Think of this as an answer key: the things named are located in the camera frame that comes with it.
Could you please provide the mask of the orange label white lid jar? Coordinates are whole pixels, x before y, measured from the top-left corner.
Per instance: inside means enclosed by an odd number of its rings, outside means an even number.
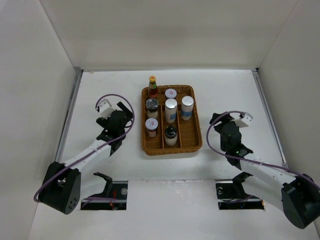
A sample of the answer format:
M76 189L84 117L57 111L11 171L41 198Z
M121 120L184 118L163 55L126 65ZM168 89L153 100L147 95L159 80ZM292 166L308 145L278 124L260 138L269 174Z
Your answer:
M155 118L148 118L145 121L145 128L150 138L154 138L157 135L158 120Z

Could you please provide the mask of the clear lid salt grinder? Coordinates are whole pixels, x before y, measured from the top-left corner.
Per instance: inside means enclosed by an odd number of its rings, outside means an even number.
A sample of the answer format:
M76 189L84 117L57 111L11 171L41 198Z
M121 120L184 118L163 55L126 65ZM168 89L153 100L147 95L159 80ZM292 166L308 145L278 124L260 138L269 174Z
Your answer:
M159 102L155 98L150 98L146 101L145 103L146 108L147 108L147 117L157 119L158 118L158 107L159 107Z

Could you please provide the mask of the red sauce bottle yellow cap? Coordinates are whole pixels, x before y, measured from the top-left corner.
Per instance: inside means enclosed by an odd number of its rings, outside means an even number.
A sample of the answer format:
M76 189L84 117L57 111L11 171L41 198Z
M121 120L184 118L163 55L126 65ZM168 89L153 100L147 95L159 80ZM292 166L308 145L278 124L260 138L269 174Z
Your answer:
M156 83L156 77L154 75L149 77L148 96L153 99L157 98L158 96L158 86Z

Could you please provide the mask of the black cap salt grinder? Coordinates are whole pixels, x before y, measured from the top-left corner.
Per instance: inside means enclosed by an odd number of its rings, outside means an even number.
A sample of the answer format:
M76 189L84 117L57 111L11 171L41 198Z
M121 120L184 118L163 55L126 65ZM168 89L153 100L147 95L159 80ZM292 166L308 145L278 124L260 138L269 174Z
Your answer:
M178 130L173 125L169 125L164 130L164 141L169 147L173 147L177 143Z

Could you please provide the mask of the white peppercorn jar blue label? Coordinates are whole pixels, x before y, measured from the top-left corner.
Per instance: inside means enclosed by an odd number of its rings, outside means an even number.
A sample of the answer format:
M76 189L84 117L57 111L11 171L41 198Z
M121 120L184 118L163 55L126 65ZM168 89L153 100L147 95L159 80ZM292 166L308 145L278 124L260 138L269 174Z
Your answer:
M175 99L170 98L165 101L165 121L173 123L177 117L178 103Z

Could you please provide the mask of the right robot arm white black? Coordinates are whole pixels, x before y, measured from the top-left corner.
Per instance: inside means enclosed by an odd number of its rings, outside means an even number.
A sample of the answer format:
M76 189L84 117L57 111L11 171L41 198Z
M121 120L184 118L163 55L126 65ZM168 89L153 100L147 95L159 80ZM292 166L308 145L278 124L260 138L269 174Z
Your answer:
M242 143L240 132L253 117L242 111L237 114L239 117L234 118L231 111L214 113L209 122L220 136L220 149L215 153L241 171L232 179L230 203L260 198L282 211L295 227L305 229L320 216L320 187L304 173L259 161Z

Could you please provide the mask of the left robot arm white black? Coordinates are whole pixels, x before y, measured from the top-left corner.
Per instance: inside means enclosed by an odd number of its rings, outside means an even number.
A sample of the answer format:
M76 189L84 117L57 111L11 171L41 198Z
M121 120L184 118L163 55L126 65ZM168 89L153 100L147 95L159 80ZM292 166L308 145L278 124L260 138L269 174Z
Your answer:
M34 200L65 215L74 210L124 210L127 207L128 183L94 171L103 158L112 156L131 130L135 113L121 101L117 109L103 99L96 110L102 132L79 155L64 162L51 163Z

